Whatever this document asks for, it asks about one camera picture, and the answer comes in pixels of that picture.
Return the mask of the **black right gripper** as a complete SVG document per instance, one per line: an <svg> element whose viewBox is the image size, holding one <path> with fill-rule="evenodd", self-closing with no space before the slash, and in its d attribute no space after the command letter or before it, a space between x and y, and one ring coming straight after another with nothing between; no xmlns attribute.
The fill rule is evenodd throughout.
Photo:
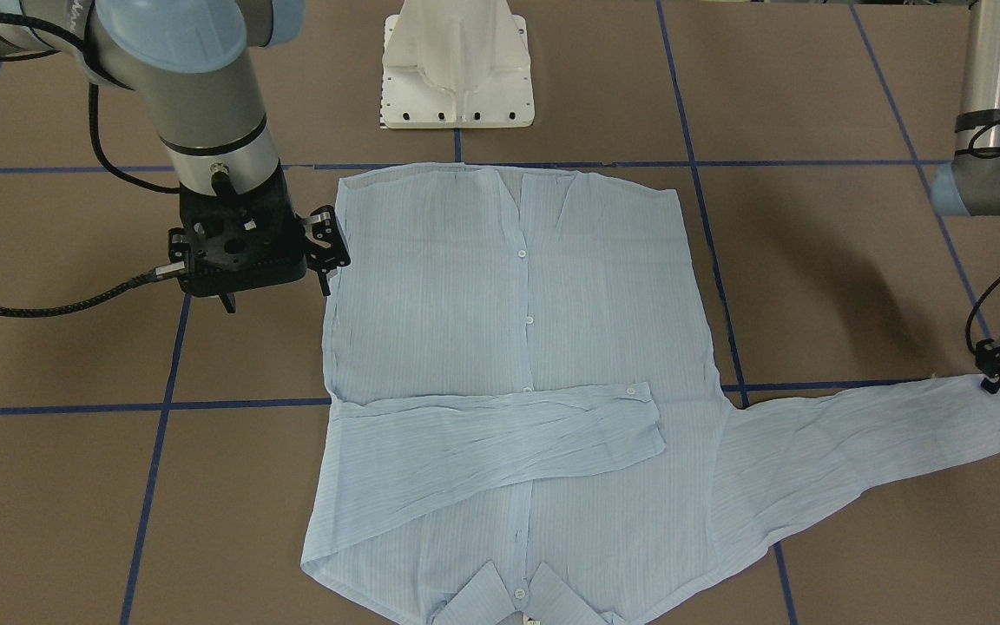
<svg viewBox="0 0 1000 625"><path fill-rule="evenodd" d="M331 295L331 274L351 264L334 206L298 216L282 167L245 193L222 171L210 174L209 186L211 194L179 186L180 226L169 231L169 259L184 293L219 297L234 315L236 293L316 273L321 295Z"/></svg>

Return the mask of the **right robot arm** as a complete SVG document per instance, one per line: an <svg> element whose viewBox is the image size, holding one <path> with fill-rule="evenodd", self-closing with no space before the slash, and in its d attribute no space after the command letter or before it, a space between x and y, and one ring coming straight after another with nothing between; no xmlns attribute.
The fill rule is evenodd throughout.
<svg viewBox="0 0 1000 625"><path fill-rule="evenodd" d="M0 61L72 56L89 83L89 140L104 170L178 198L169 261L94 297L59 307L0 307L0 317L78 313L144 285L177 280L228 313L243 290L318 278L323 296L351 258L331 206L298 216L250 48L288 43L300 1L0 1ZM149 112L177 185L143 181L102 147L102 86L134 91Z"/></svg>

